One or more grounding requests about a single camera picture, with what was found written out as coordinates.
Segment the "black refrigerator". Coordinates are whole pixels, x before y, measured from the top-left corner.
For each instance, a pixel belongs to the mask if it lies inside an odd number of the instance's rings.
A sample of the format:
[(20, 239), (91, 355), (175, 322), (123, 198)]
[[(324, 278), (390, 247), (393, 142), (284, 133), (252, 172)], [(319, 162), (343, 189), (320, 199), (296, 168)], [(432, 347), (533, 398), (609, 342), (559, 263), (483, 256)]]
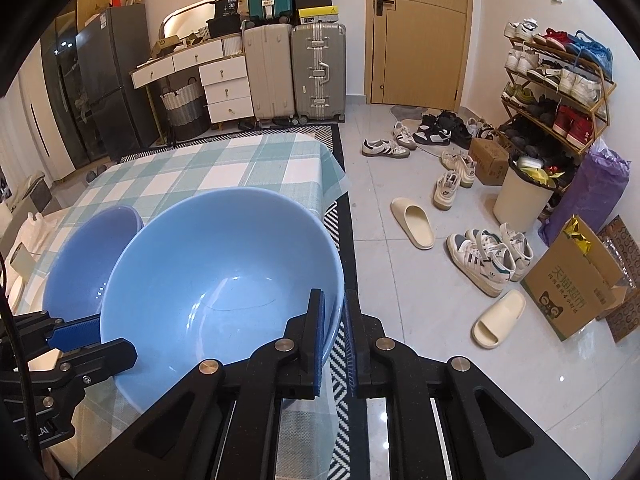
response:
[(108, 157), (117, 162), (151, 146), (158, 138), (152, 107), (131, 79), (151, 53), (145, 6), (111, 6), (78, 32), (76, 47), (91, 117)]

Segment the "white drawer desk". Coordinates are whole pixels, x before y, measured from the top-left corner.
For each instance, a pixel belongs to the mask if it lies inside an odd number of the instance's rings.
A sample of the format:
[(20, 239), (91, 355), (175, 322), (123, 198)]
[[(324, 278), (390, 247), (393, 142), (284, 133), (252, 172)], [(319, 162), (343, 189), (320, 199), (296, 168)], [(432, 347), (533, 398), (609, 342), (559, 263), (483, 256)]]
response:
[(254, 116), (250, 82), (243, 51), (242, 35), (222, 36), (196, 46), (176, 49), (168, 55), (149, 60), (131, 72), (135, 89), (174, 75), (198, 71), (196, 80), (212, 124), (234, 122)]

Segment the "purple bag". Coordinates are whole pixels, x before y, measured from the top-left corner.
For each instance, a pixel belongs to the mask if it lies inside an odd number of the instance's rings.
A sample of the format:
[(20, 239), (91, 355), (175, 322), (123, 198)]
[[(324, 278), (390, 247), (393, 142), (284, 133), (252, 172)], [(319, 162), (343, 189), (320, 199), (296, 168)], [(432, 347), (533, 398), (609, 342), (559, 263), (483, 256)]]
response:
[(571, 216), (578, 216), (593, 232), (599, 231), (630, 180), (630, 161), (611, 150), (602, 138), (585, 154), (575, 177), (538, 234), (550, 246)]

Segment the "white trash bin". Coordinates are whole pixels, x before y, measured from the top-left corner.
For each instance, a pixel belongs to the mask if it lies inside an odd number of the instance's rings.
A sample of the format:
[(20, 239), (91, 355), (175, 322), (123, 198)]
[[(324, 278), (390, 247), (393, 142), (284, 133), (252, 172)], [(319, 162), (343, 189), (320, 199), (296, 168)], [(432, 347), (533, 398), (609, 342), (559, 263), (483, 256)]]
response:
[(494, 216), (500, 224), (507, 223), (518, 232), (532, 229), (544, 210), (556, 184), (542, 168), (518, 166), (518, 160), (509, 160), (508, 170), (494, 206)]

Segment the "cardboard box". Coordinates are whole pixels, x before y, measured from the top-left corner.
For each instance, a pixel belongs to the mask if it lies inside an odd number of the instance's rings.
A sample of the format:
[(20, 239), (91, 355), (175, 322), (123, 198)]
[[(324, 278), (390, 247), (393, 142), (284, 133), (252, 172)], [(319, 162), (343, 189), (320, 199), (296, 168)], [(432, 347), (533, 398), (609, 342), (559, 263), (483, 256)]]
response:
[(521, 284), (562, 340), (621, 306), (636, 288), (620, 259), (578, 216), (567, 220)]

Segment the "beige slide sandal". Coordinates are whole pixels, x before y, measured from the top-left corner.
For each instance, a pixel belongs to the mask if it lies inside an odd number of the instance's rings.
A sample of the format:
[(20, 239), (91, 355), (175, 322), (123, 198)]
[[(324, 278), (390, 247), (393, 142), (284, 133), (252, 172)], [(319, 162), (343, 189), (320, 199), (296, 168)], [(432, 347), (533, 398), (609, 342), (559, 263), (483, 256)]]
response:
[(517, 290), (510, 290), (476, 320), (471, 330), (472, 339), (480, 348), (497, 348), (518, 324), (525, 307), (524, 296)]
[(424, 209), (405, 197), (390, 203), (390, 211), (415, 248), (429, 250), (434, 246), (435, 234)]

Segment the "shoe rack with shoes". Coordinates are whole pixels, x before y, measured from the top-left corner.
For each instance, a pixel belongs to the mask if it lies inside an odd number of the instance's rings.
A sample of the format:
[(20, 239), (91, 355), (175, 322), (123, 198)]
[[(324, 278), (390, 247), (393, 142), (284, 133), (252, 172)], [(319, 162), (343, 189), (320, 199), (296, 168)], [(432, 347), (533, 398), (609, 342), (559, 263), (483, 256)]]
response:
[(581, 30), (541, 32), (533, 18), (509, 22), (503, 36), (510, 50), (500, 101), (508, 119), (498, 140), (516, 157), (539, 160), (564, 190), (611, 125), (612, 52)]

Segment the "white plastic bag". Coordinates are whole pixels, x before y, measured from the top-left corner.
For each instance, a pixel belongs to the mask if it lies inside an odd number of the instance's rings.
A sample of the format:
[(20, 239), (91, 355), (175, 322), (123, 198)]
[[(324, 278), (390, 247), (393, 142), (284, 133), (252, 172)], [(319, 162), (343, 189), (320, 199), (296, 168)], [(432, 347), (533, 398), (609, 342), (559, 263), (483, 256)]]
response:
[(40, 252), (44, 242), (55, 228), (55, 219), (45, 217), (41, 212), (35, 214), (30, 212), (18, 230), (15, 243), (22, 244), (31, 254)]

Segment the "wooden door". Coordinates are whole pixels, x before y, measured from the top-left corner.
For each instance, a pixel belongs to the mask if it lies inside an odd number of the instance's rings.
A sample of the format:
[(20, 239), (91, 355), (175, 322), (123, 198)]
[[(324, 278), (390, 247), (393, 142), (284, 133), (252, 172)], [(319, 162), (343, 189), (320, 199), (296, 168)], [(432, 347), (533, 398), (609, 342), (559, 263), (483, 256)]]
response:
[(473, 0), (370, 0), (367, 97), (454, 110), (468, 59)]

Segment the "blue bowl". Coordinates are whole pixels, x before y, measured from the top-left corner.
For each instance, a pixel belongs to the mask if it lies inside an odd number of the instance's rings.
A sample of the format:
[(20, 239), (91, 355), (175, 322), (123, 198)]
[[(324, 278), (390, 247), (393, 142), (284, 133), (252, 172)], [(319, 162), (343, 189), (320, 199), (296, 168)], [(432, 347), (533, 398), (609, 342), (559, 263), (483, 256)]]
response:
[(130, 206), (107, 208), (80, 226), (53, 261), (43, 310), (66, 322), (99, 314), (115, 263), (142, 228)]
[(116, 376), (117, 389), (142, 413), (190, 372), (186, 357), (194, 342), (168, 356), (167, 336), (184, 330), (178, 342), (195, 338), (194, 327), (178, 328), (191, 325), (194, 311), (214, 336), (205, 343), (206, 359), (229, 365), (282, 337), (288, 320), (306, 313), (313, 288), (324, 295), (326, 360), (345, 279), (321, 218), (262, 188), (222, 188), (169, 207), (131, 240), (106, 285), (101, 339), (124, 338), (138, 355)]

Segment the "woven laundry basket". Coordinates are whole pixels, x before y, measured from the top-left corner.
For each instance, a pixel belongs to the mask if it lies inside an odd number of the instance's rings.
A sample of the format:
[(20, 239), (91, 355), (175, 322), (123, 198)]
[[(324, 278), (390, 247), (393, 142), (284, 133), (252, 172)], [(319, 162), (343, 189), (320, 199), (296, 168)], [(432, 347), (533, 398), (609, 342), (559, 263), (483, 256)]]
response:
[(163, 88), (160, 99), (167, 113), (172, 143), (192, 140), (209, 129), (204, 89), (195, 77), (177, 90)]

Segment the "silver suitcase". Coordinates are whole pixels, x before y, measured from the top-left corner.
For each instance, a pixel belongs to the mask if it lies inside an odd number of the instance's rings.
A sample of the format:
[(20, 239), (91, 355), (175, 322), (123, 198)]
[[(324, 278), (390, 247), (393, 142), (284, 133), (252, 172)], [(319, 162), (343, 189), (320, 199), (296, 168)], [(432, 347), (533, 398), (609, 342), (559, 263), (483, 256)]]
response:
[(298, 25), (291, 34), (297, 115), (302, 122), (344, 122), (346, 27), (340, 23)]

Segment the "beige suitcase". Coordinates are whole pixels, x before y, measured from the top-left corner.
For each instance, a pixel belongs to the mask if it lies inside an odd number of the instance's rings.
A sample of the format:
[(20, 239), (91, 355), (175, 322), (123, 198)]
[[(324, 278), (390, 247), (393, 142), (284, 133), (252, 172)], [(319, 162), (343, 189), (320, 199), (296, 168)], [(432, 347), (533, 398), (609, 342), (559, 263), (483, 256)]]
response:
[(292, 119), (295, 100), (289, 24), (269, 24), (242, 32), (254, 115), (261, 122)]

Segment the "grey slippers pair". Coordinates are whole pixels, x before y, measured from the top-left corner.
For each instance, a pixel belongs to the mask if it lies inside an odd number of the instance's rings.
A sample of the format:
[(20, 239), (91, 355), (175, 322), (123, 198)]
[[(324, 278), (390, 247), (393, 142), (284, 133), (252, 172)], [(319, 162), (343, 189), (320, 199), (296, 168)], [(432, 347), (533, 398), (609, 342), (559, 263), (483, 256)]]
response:
[(100, 166), (97, 166), (96, 169), (89, 170), (86, 173), (86, 182), (87, 183), (93, 182), (94, 180), (96, 180), (97, 177), (99, 177), (105, 171), (106, 171), (106, 166), (105, 165), (100, 165)]

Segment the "teal plaid tablecloth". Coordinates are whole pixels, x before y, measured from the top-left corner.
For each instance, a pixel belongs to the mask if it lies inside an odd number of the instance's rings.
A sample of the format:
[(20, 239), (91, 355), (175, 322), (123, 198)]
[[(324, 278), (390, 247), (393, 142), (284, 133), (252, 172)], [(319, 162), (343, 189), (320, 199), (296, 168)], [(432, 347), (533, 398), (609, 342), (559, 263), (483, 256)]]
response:
[[(89, 184), (70, 208), (46, 217), (55, 227), (41, 248), (34, 249), (35, 271), (26, 282), (17, 313), (42, 310), (41, 300), (54, 259), (73, 232), (94, 214), (111, 206), (133, 206), (144, 224), (176, 203), (217, 188), (252, 186), (283, 194), (307, 207), (319, 218), (335, 212), (336, 201), (348, 190), (342, 163), (338, 162), (337, 141), (327, 148), (313, 133), (303, 129), (291, 133), (238, 134), (222, 136), (210, 142), (198, 141), (185, 148), (141, 154), (129, 162), (111, 166)], [(208, 358), (205, 343), (214, 342), (213, 333), (205, 331), (195, 311), (178, 328), (195, 328), (195, 338), (178, 342), (178, 335), (167, 336), (168, 356), (188, 350), (186, 370)], [(76, 476), (136, 418), (138, 413), (117, 391), (113, 379), (90, 387), (73, 423), (76, 434), (50, 448), (60, 469)]]

